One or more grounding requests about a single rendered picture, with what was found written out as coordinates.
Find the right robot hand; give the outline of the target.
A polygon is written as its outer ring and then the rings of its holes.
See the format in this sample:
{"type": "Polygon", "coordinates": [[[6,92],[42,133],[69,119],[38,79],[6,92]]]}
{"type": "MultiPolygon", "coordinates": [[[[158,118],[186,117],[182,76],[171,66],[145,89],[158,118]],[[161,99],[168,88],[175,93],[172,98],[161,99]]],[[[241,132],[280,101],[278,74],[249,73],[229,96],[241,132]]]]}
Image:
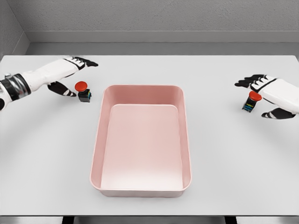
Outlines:
{"type": "Polygon", "coordinates": [[[291,119],[299,114],[299,87],[276,77],[254,74],[235,83],[248,88],[278,107],[262,114],[268,119],[291,119]]]}

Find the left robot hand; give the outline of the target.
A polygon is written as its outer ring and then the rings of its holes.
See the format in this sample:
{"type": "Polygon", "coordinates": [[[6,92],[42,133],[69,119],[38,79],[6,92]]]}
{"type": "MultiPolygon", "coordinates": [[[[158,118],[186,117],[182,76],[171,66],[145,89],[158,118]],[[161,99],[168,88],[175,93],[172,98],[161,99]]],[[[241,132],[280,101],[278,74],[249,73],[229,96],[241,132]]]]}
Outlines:
{"type": "Polygon", "coordinates": [[[78,56],[58,59],[51,62],[40,69],[43,84],[48,89],[58,95],[76,97],[76,93],[72,92],[59,81],[63,78],[70,77],[85,67],[97,67],[96,62],[90,61],[78,56]]]}

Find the pink rectangular basket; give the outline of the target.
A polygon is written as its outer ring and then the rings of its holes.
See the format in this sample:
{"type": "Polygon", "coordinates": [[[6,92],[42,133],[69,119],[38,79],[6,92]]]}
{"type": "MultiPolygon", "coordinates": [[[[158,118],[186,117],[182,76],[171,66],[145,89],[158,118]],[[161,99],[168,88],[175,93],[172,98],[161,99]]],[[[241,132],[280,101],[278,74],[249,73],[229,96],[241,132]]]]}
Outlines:
{"type": "Polygon", "coordinates": [[[103,92],[91,185],[109,197],[179,197],[192,181],[185,98],[175,85],[103,92]]]}

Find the red button industrial switch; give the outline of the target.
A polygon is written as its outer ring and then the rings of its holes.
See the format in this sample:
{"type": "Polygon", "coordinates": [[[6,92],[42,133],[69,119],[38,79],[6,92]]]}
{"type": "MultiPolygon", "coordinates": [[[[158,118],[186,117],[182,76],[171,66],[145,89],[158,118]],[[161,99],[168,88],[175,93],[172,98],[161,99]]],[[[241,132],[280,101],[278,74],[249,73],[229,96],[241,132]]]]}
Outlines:
{"type": "Polygon", "coordinates": [[[246,110],[248,112],[252,112],[252,110],[254,109],[254,107],[256,106],[256,103],[258,101],[260,101],[262,99],[262,96],[254,91],[251,91],[249,93],[249,96],[246,100],[246,102],[244,103],[242,109],[246,110]]]}
{"type": "Polygon", "coordinates": [[[75,84],[75,90],[78,92],[78,98],[81,102],[90,102],[92,96],[88,85],[84,81],[79,81],[75,84]]]}

